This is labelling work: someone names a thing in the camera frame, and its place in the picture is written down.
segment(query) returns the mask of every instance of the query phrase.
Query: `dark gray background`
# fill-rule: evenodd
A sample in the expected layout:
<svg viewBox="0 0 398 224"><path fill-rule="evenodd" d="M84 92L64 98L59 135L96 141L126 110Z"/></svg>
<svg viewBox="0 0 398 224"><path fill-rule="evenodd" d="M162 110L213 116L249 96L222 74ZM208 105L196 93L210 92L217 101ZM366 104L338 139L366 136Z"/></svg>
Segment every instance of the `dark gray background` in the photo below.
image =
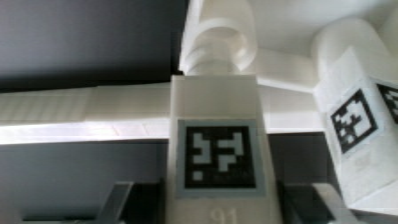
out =
<svg viewBox="0 0 398 224"><path fill-rule="evenodd" d="M0 92L167 82L188 0L0 1Z"/></svg>

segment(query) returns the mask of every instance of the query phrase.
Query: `white rectangular block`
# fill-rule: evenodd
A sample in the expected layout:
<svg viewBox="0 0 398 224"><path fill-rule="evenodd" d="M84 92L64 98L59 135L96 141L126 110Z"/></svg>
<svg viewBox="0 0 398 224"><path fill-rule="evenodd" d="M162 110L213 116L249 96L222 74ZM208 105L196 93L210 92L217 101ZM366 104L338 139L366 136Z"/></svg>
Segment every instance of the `white rectangular block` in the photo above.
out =
<svg viewBox="0 0 398 224"><path fill-rule="evenodd" d="M395 65L371 54L348 49L315 97L347 205L398 214L398 200L386 200L398 181L398 85Z"/></svg>
<svg viewBox="0 0 398 224"><path fill-rule="evenodd" d="M281 223L254 76L172 79L167 224Z"/></svg>

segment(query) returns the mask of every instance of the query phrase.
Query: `white block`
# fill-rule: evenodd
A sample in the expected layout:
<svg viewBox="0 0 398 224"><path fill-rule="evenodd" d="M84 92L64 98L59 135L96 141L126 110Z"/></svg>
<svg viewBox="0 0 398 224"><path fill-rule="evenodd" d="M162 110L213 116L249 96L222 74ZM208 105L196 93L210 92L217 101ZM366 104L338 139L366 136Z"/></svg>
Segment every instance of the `white block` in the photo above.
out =
<svg viewBox="0 0 398 224"><path fill-rule="evenodd" d="M352 209L398 214L398 201L386 200L387 186L398 181L398 105L393 97L398 85L389 78L395 64L377 56L355 48L347 50L329 68L315 97L327 121L327 142L347 205Z"/></svg>
<svg viewBox="0 0 398 224"><path fill-rule="evenodd" d="M277 194L275 194L275 179L272 169L272 159L268 150L268 140L263 129L263 118L261 118L261 105L258 99L258 88L256 88L256 77L254 76L190 76L174 77L172 79L172 120L171 120L171 145L169 145L169 167L167 167L167 224L203 224L203 223L245 223L263 224L281 223L279 205L277 205ZM227 158L220 159L215 157L217 151L226 144L236 146L229 141L238 141L238 137L219 139L219 149L215 147L215 140L208 139L206 136L224 136L222 133L245 128L245 121L252 121L252 126L247 129L254 133L254 142L259 146L259 156L256 160L258 164L254 173L263 173L261 178L256 179L256 189L252 187L238 187L231 189L231 182L227 186L222 185L219 180L235 179L233 173L226 171L227 175L222 176L222 170L229 170L231 165L220 165L222 163L238 164L240 150L229 151ZM219 132L210 128L210 125L217 125ZM192 135L188 131L203 133L190 142ZM197 163L203 162L210 165L217 164L215 158L219 158L219 170L217 166L212 168L212 172L206 170L194 170L197 163L188 162L190 166L183 166L185 162L190 161L190 147L201 151L203 158L197 158ZM208 151L212 152L212 158L206 158ZM197 187L203 178L213 178L213 181L206 182L213 185L210 187Z"/></svg>

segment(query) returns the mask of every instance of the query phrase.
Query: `white panel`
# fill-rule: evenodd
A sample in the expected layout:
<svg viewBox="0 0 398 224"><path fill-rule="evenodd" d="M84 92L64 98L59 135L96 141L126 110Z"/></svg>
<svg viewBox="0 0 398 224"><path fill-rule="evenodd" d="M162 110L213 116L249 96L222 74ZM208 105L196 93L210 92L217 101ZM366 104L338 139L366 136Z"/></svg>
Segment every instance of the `white panel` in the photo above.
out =
<svg viewBox="0 0 398 224"><path fill-rule="evenodd" d="M259 86L267 133L323 131L313 94Z"/></svg>
<svg viewBox="0 0 398 224"><path fill-rule="evenodd" d="M318 83L313 59L259 48L254 65L258 83L311 92Z"/></svg>

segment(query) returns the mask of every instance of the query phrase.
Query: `black and white square marker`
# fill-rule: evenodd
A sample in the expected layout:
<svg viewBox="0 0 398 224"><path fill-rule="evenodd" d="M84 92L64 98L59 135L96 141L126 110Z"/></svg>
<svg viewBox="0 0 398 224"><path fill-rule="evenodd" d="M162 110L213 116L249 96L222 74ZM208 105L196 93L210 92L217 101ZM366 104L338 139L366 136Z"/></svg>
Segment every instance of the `black and white square marker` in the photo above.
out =
<svg viewBox="0 0 398 224"><path fill-rule="evenodd" d="M185 187L254 188L249 127L187 127Z"/></svg>
<svg viewBox="0 0 398 224"><path fill-rule="evenodd" d="M332 125L343 153L377 131L377 122L363 90L354 93L332 116Z"/></svg>
<svg viewBox="0 0 398 224"><path fill-rule="evenodd" d="M395 123L398 124L398 89L382 84L377 84L377 87L382 94L384 103L389 108L389 114L393 116Z"/></svg>
<svg viewBox="0 0 398 224"><path fill-rule="evenodd" d="M265 184L254 124L254 120L180 121L180 196L259 195Z"/></svg>

